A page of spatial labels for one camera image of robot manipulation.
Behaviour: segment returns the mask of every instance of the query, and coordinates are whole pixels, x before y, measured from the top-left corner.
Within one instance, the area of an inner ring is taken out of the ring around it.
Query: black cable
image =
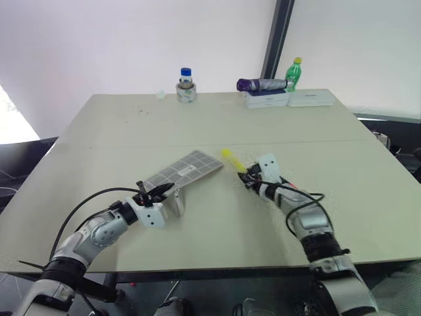
[[[94,312],[95,315],[101,316],[102,314],[92,305],[92,303],[86,297],[85,293],[83,293],[82,291],[79,291],[79,293],[80,293],[81,297],[84,299],[86,305],[89,306],[91,311]]]
[[[109,211],[110,210],[110,208],[108,207],[108,208],[106,208],[106,209],[103,209],[102,211],[99,211],[99,212],[96,212],[96,213],[94,213],[94,214],[92,214],[92,215],[90,215],[90,216],[88,216],[78,227],[77,227],[77,229],[75,229],[74,230],[74,232],[77,232],[79,229],[81,229],[82,228],[82,226],[84,226],[85,225],[85,223],[86,222],[88,222],[88,221],[90,221],[92,218],[94,218],[95,216],[98,216],[98,215],[101,215],[102,213],[105,213],[105,212],[107,212],[107,211]]]
[[[98,191],[97,193],[92,194],[91,196],[85,198],[82,202],[80,202],[78,204],[78,206],[76,206],[71,212],[70,214],[67,216],[67,218],[64,220],[64,222],[62,223],[59,232],[57,233],[57,237],[55,238],[53,247],[51,248],[51,253],[50,253],[50,260],[53,258],[55,250],[57,248],[57,245],[59,244],[61,235],[63,234],[64,229],[66,228],[67,223],[69,222],[69,220],[72,218],[72,216],[79,210],[79,208],[81,208],[85,203],[87,203],[88,201],[90,201],[91,199],[95,198],[96,196],[99,196],[101,194],[107,193],[107,192],[112,192],[112,191],[129,191],[129,192],[135,192],[135,193],[139,193],[139,190],[136,189],[131,189],[131,188],[109,188],[109,189],[105,189],[105,190],[101,190]]]
[[[322,193],[311,193],[311,194],[308,194],[308,193],[306,193],[306,192],[304,192],[304,191],[301,191],[301,190],[298,190],[298,189],[295,189],[295,188],[291,188],[291,187],[289,187],[289,186],[284,186],[283,184],[279,184],[279,183],[271,183],[271,182],[265,182],[265,181],[261,181],[261,180],[256,180],[257,182],[260,182],[261,184],[266,184],[266,185],[268,185],[268,186],[277,186],[277,187],[279,187],[279,188],[283,188],[283,189],[286,189],[286,190],[289,190],[289,191],[293,191],[293,192],[296,192],[296,193],[298,193],[298,194],[301,194],[302,196],[305,196],[306,198],[309,198],[311,201],[310,202],[308,202],[308,203],[306,203],[306,204],[303,204],[303,205],[300,205],[300,206],[298,206],[298,207],[296,207],[296,208],[294,208],[294,209],[292,209],[288,214],[287,214],[287,216],[285,217],[285,224],[286,224],[286,226],[287,226],[287,228],[288,228],[288,230],[290,231],[290,233],[292,233],[292,235],[294,235],[295,237],[297,236],[296,234],[295,234],[295,232],[292,230],[292,228],[290,227],[290,225],[289,225],[289,218],[292,216],[292,214],[294,214],[296,211],[298,211],[298,210],[300,210],[300,209],[303,209],[304,207],[308,207],[308,206],[310,206],[310,205],[312,205],[312,204],[317,204],[317,206],[319,206],[319,208],[321,208],[321,210],[323,211],[323,213],[325,214],[325,216],[326,216],[326,218],[328,219],[328,222],[329,222],[329,224],[330,224],[330,226],[331,226],[331,228],[332,228],[332,230],[334,229],[334,225],[332,224],[332,221],[330,220],[330,217],[329,217],[329,214],[328,214],[328,212],[325,210],[325,208],[323,207],[323,205],[322,204],[320,204],[319,202],[320,201],[322,201],[323,199],[324,199],[324,194],[322,194]],[[314,199],[312,196],[320,196],[320,198],[318,198],[318,199]]]

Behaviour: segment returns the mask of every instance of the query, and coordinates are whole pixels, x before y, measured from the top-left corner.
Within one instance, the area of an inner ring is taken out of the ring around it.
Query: white wall
[[[93,93],[199,92],[260,76],[276,0],[2,0],[0,85],[41,138]]]
[[[277,78],[329,88],[354,112],[421,117],[420,0],[295,0]]]

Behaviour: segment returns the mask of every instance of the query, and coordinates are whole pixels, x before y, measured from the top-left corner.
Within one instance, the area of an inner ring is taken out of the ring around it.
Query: floor
[[[103,274],[88,277],[102,282]],[[181,281],[175,296],[188,299],[196,315],[231,315],[235,304],[254,298],[276,315],[300,315],[298,306],[307,297],[308,276],[281,278],[237,278],[224,280]],[[0,274],[0,311],[15,311],[32,282],[15,276]],[[121,304],[91,300],[96,308],[106,309],[112,316],[153,315],[162,303],[173,282],[119,284],[126,293]],[[89,315],[89,308],[76,296],[70,316]]]

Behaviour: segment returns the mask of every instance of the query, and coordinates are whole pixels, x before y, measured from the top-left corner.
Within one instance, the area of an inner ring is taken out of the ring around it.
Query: small white object
[[[275,93],[253,95],[249,92],[243,92],[245,105],[249,109],[262,109],[264,107],[285,107],[289,101],[289,93]]]
[[[159,91],[157,92],[157,99],[158,99],[158,100],[163,100],[163,99],[165,99],[165,96],[166,96],[166,94],[165,94],[165,91],[164,91],[164,90],[159,90]]]
[[[290,94],[289,107],[324,107],[335,103],[335,97],[328,90],[297,90]]]
[[[177,84],[176,91],[178,101],[182,103],[191,103],[196,100],[196,84],[189,89],[183,89],[180,84]]]
[[[165,226],[167,214],[162,203],[154,203],[152,207],[144,207],[138,205],[132,198],[126,199],[127,203],[132,207],[136,213],[137,218],[146,227],[162,228]]]
[[[262,179],[267,182],[279,182],[281,170],[273,153],[268,153],[257,158],[257,163],[262,171]]]

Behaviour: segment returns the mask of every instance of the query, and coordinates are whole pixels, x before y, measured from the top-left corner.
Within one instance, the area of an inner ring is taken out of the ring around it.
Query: green bottle
[[[298,79],[300,79],[301,75],[301,58],[297,57],[294,59],[294,63],[292,66],[290,66],[287,70],[287,74],[285,75],[285,79],[292,81],[293,85],[292,87],[288,88],[288,92],[295,91],[295,86],[298,83]]]

